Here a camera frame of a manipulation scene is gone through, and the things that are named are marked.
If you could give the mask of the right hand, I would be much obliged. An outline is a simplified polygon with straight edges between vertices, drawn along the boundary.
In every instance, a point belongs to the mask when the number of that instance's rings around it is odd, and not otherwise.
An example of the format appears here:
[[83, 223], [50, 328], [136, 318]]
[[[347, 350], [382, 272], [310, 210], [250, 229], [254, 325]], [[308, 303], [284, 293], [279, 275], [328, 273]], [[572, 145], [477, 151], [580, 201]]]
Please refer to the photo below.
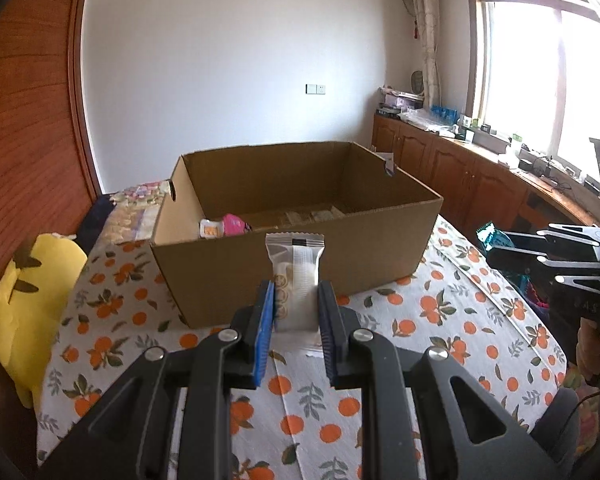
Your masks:
[[577, 366], [585, 381], [600, 388], [600, 326], [580, 318], [577, 343]]

